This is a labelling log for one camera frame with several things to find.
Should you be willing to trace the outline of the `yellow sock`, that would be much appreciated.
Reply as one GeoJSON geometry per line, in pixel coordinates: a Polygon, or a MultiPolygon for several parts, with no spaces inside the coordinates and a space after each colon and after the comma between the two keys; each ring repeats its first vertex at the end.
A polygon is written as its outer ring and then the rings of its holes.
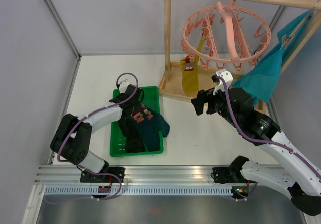
{"type": "Polygon", "coordinates": [[[196,93],[199,90],[197,65],[189,56],[186,56],[180,60],[180,70],[184,94],[191,95],[196,93]]]}
{"type": "Polygon", "coordinates": [[[201,29],[201,37],[197,46],[197,51],[202,53],[202,50],[208,54],[209,57],[213,57],[216,53],[216,45],[212,32],[212,24],[213,20],[209,20],[209,22],[205,19],[201,19],[198,21],[194,28],[201,29]]]}

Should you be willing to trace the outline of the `christmas pattern sock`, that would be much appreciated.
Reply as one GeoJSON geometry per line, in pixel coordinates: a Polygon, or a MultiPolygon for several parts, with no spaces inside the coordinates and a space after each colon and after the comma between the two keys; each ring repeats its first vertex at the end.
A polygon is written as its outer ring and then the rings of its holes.
{"type": "Polygon", "coordinates": [[[152,127],[146,113],[142,108],[133,112],[129,117],[130,122],[136,128],[141,140],[149,152],[157,151],[160,147],[159,135],[152,127]]]}

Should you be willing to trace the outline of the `pink round clip hanger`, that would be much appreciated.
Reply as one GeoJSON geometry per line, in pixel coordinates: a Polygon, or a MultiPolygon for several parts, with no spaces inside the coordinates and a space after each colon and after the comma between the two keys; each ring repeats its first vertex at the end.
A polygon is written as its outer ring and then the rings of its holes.
{"type": "Polygon", "coordinates": [[[221,1],[215,5],[202,8],[187,18],[182,29],[181,47],[184,53],[195,63],[208,69],[209,63],[213,62],[218,70],[226,65],[233,65],[237,72],[242,70],[244,64],[254,67],[258,58],[267,49],[271,41],[271,29],[267,22],[257,13],[237,6],[236,0],[229,0],[228,4],[221,1]],[[246,39],[246,31],[242,27],[242,20],[247,17],[251,22],[258,23],[257,30],[253,33],[253,39],[258,40],[254,50],[250,49],[249,41],[246,39]],[[209,57],[205,50],[202,53],[197,51],[201,37],[201,29],[194,28],[201,19],[219,20],[223,25],[223,42],[227,47],[227,57],[222,58],[218,53],[219,40],[215,38],[216,33],[212,25],[212,32],[216,45],[216,53],[209,57]]]}

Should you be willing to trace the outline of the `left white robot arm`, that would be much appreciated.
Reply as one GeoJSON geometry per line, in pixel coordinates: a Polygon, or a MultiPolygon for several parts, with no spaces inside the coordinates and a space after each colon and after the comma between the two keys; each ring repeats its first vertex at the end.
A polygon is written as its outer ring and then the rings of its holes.
{"type": "Polygon", "coordinates": [[[110,171],[109,163],[89,150],[93,133],[110,123],[125,120],[144,98],[144,91],[132,84],[119,87],[119,91],[107,106],[87,115],[64,115],[51,141],[50,149],[59,161],[72,163],[81,170],[82,182],[111,183],[121,174],[120,170],[110,171]]]}

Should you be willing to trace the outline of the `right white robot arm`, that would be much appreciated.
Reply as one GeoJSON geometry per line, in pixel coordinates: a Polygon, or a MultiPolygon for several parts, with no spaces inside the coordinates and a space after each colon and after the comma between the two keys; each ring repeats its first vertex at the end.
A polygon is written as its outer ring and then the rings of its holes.
{"type": "Polygon", "coordinates": [[[225,92],[200,90],[191,100],[197,115],[219,114],[245,140],[272,156],[287,171],[281,174],[262,167],[244,156],[238,156],[229,165],[229,176],[235,182],[250,181],[263,184],[288,197],[292,204],[310,216],[320,214],[320,169],[292,144],[280,126],[268,115],[256,111],[252,97],[240,88],[225,92]]]}

